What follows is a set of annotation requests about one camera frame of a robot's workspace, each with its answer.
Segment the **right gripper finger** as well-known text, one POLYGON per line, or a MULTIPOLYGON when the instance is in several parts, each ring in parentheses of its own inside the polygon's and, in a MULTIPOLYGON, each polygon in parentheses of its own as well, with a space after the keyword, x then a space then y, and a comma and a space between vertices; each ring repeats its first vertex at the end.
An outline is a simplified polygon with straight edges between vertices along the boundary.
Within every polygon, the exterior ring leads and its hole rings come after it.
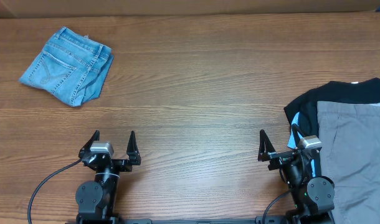
POLYGON ((293 123, 291 125, 292 136, 294 138, 295 143, 299 143, 301 138, 304 138, 306 134, 301 130, 299 125, 293 123))
POLYGON ((258 161, 265 162, 271 160, 272 156, 276 153, 276 150, 263 129, 259 132, 259 139, 258 161))

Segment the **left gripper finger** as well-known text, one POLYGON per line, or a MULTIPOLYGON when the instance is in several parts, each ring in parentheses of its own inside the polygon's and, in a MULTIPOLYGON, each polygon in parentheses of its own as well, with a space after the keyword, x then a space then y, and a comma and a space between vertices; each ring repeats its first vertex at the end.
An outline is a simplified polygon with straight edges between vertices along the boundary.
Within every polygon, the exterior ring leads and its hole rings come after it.
POLYGON ((81 148, 80 152, 87 152, 90 150, 92 144, 94 141, 99 141, 100 140, 100 132, 99 130, 96 130, 92 137, 85 143, 85 145, 81 148))
POLYGON ((131 131, 126 154, 128 155, 131 165, 141 164, 141 156, 136 143, 136 135, 134 131, 131 131))

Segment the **grey shorts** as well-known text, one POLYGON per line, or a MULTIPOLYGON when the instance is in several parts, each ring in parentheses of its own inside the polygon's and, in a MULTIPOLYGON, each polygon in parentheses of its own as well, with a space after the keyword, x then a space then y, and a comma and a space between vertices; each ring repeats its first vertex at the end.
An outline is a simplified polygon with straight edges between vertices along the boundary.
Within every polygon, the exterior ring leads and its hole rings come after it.
POLYGON ((380 106, 320 101, 317 110, 335 223, 380 223, 380 106))

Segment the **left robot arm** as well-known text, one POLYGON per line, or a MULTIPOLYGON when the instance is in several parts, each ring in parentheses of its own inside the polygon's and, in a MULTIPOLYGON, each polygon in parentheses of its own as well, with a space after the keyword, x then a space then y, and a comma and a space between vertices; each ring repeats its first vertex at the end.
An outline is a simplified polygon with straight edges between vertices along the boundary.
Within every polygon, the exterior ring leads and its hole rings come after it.
POLYGON ((100 140, 96 130, 81 148, 78 157, 85 167, 95 171, 95 178, 82 183, 76 193, 78 204, 77 223, 123 223, 114 212, 120 174, 131 172, 133 166, 141 164, 141 156, 136 144, 135 132, 128 141, 127 159, 114 159, 112 143, 100 140))

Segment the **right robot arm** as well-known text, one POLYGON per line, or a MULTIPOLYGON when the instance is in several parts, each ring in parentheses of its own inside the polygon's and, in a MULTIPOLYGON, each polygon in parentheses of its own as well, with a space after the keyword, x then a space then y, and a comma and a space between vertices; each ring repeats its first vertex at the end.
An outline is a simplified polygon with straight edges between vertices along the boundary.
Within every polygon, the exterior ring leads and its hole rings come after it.
POLYGON ((320 151, 322 143, 315 135, 307 136, 298 125, 291 125, 295 133, 295 148, 277 152, 262 129, 259 132, 258 161, 269 162, 269 170, 278 170, 288 190, 272 200, 256 223, 334 223, 335 184, 322 175, 320 151), (295 209, 281 216, 269 216, 268 211, 280 199, 291 195, 295 209))

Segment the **light blue garment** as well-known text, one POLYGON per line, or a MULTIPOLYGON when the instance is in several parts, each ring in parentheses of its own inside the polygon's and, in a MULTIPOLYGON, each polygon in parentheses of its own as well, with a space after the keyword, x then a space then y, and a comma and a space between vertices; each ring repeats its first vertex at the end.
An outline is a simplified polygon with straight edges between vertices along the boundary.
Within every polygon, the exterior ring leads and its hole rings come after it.
MULTIPOLYGON (((299 125, 299 114, 300 113, 297 112, 295 116, 293 117, 292 122, 290 123, 291 132, 290 132, 290 138, 288 140, 287 147, 290 148, 292 152, 295 152, 297 149, 297 144, 298 144, 297 140, 300 140, 302 138, 301 133, 292 128, 293 124, 299 125)), ((314 159, 315 153, 316 153, 315 149, 310 149, 309 151, 306 152, 306 156, 308 156, 308 160, 309 160, 307 167, 310 169, 310 172, 311 172, 310 175, 312 178, 316 177, 316 174, 315 174, 316 168, 315 168, 315 159, 314 159)))

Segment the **folded blue denim jeans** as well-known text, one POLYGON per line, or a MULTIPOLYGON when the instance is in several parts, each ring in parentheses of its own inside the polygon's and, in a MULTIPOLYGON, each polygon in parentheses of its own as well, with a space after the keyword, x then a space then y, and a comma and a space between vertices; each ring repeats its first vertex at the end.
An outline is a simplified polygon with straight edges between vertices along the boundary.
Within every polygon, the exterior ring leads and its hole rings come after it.
POLYGON ((113 59, 110 47, 62 27, 19 81, 78 107, 100 97, 113 59))

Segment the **black t-shirt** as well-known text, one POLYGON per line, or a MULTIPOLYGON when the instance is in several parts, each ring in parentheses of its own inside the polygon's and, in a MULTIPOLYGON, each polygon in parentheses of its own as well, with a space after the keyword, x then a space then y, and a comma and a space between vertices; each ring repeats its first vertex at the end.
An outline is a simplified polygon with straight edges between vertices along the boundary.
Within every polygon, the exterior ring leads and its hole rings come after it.
POLYGON ((284 107, 289 124, 297 124, 306 136, 318 136, 320 101, 323 102, 323 114, 380 117, 380 78, 360 83, 331 81, 307 91, 284 107))

